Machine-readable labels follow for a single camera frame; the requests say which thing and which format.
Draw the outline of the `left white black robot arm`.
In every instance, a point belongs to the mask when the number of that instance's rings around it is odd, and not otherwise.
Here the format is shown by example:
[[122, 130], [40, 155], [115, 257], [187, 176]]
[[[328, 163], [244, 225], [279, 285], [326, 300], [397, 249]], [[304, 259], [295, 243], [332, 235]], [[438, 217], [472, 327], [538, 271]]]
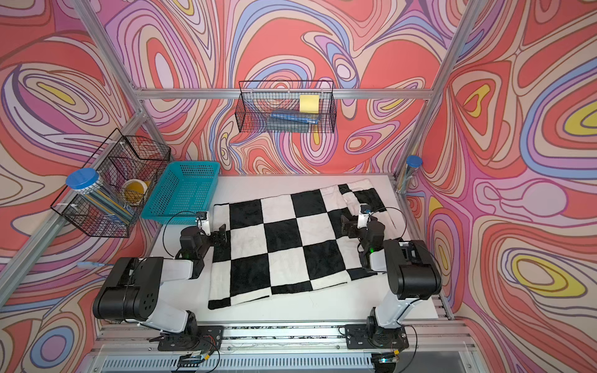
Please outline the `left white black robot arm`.
[[159, 351], [218, 351], [223, 328], [199, 326], [193, 312], [169, 304], [160, 295], [160, 289], [166, 283], [198, 279], [209, 248], [228, 242], [225, 228], [222, 225], [210, 235], [198, 226], [184, 228], [180, 250], [174, 258], [119, 259], [93, 302], [93, 315], [98, 320], [139, 323], [160, 331], [151, 340], [159, 344]]

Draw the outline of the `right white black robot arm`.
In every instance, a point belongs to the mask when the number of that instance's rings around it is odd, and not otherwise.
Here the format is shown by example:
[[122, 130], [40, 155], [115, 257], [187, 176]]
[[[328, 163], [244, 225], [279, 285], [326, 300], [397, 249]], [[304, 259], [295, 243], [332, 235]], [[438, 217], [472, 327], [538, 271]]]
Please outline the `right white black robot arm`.
[[386, 239], [386, 227], [376, 218], [361, 214], [340, 217], [340, 231], [359, 241], [359, 264], [367, 274], [384, 273], [389, 292], [372, 308], [364, 324], [344, 326], [349, 350], [390, 349], [398, 354], [409, 348], [403, 324], [415, 303], [438, 295], [442, 276], [421, 240]]

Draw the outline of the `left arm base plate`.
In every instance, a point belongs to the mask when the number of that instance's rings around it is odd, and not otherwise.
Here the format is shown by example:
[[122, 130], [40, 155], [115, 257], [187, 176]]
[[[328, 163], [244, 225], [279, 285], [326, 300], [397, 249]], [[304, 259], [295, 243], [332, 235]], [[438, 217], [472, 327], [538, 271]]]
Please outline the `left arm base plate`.
[[159, 351], [211, 351], [219, 349], [223, 326], [197, 326], [180, 334], [164, 334], [158, 339]]

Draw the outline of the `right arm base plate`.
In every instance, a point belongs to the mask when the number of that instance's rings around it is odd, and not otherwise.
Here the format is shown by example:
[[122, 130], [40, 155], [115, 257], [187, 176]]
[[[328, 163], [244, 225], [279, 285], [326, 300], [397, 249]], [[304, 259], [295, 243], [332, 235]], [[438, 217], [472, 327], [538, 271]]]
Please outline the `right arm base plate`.
[[344, 329], [346, 345], [349, 350], [403, 351], [410, 346], [403, 327], [384, 329], [365, 324], [348, 324], [344, 326]]

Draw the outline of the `black white checkered pillowcase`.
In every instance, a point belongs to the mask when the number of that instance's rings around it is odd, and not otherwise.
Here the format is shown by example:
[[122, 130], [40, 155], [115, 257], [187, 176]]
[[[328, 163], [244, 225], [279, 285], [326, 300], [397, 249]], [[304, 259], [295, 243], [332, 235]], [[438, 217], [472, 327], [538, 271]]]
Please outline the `black white checkered pillowcase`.
[[340, 216], [358, 217], [362, 205], [385, 225], [386, 239], [402, 236], [367, 179], [215, 205], [212, 226], [226, 224], [228, 243], [214, 247], [208, 309], [374, 276], [359, 264], [359, 241], [340, 232]]

